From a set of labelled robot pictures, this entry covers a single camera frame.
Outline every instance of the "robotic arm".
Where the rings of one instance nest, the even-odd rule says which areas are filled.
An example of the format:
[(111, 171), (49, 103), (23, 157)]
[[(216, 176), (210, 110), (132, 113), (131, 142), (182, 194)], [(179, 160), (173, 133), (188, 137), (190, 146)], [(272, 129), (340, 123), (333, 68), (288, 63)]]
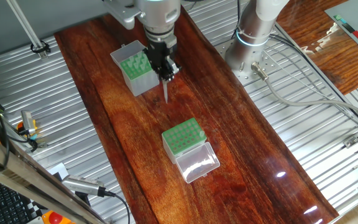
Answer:
[(250, 0), (241, 14), (233, 44), (225, 60), (234, 71), (249, 75), (259, 63), (277, 16), (289, 0)]
[(180, 0), (134, 0), (133, 7), (124, 7), (118, 0), (104, 0), (108, 12), (126, 29), (133, 29), (135, 17), (144, 25), (148, 38), (145, 53), (160, 79), (166, 83), (179, 72), (173, 61), (177, 38), (173, 34), (180, 15)]

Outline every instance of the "wooden board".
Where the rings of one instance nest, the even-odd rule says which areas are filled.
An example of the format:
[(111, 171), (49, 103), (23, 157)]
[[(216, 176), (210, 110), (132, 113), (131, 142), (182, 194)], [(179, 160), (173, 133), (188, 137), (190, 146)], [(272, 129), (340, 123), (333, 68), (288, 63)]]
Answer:
[[(161, 85), (134, 97), (109, 55), (134, 40), (146, 45), (139, 21), (125, 30), (104, 16), (55, 34), (137, 222), (328, 223), (338, 216), (181, 11), (175, 35), (183, 69), (168, 84), (168, 104)], [(193, 117), (221, 166), (187, 184), (161, 133)]]
[(358, 88), (358, 44), (324, 11), (345, 1), (290, 0), (277, 20), (344, 95)]

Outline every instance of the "corrugated metal surface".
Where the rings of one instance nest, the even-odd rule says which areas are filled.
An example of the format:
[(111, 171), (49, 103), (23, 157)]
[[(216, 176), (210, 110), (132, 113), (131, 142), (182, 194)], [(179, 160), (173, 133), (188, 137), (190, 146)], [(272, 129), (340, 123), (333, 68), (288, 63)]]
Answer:
[[(45, 41), (52, 51), (48, 60), (39, 60), (28, 47), (0, 56), (0, 103), (6, 109), (5, 116), (16, 125), (21, 121), (21, 110), (32, 112), (40, 129), (37, 141), (48, 145), (32, 157), (46, 169), (62, 162), (69, 174), (98, 179), (123, 197), (56, 40), (51, 37)], [(127, 223), (120, 200), (89, 200), (106, 220)]]
[[(224, 55), (230, 44), (226, 42), (216, 48)], [(276, 40), (267, 42), (260, 64), (269, 74), (273, 87), (288, 100), (302, 102), (343, 98), (304, 58)], [(342, 214), (358, 204), (358, 144), (349, 149), (343, 144), (358, 132), (358, 123), (335, 106), (284, 105), (255, 74), (239, 79), (255, 105), (331, 205)]]
[[(203, 34), (214, 45), (230, 39), (237, 22), (234, 0), (182, 2)], [(78, 90), (53, 37), (48, 60), (41, 61), (28, 47), (0, 56), (0, 102), (12, 124), (20, 121), (20, 110), (31, 110), (41, 130), (39, 141), (48, 148), (33, 157), (46, 168), (62, 162), (69, 174), (103, 181), (113, 192), (121, 192), (114, 172), (85, 110)], [(222, 45), (218, 51), (224, 52)], [(267, 52), (291, 75), (310, 81), (331, 99), (338, 99), (329, 84), (288, 47), (270, 40)], [(281, 51), (285, 58), (276, 54)], [(272, 85), (288, 100), (323, 99), (289, 76), (269, 57), (264, 58)], [(345, 212), (358, 203), (358, 145), (346, 149), (343, 140), (358, 132), (358, 124), (328, 105), (293, 107), (279, 103), (257, 76), (241, 80), (246, 91), (285, 144), (299, 160), (330, 203)], [(115, 198), (90, 198), (103, 218), (126, 223), (126, 211)]]

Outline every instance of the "pipette tip box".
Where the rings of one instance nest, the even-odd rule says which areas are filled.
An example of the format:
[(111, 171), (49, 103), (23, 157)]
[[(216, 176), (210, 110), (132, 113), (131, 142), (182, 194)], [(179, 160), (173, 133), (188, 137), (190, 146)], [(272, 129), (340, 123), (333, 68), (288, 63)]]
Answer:
[(194, 118), (162, 133), (165, 152), (188, 184), (220, 166), (206, 139)]
[(160, 83), (143, 52), (144, 49), (145, 47), (135, 40), (110, 54), (121, 69), (125, 84), (134, 96), (139, 96)]

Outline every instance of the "keyboard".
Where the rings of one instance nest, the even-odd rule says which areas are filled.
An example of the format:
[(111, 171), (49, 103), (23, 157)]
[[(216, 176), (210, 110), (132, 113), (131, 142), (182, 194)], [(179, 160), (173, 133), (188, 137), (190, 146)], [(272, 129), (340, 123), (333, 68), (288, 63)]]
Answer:
[(33, 220), (27, 206), (30, 203), (28, 198), (0, 184), (0, 224), (26, 224)]

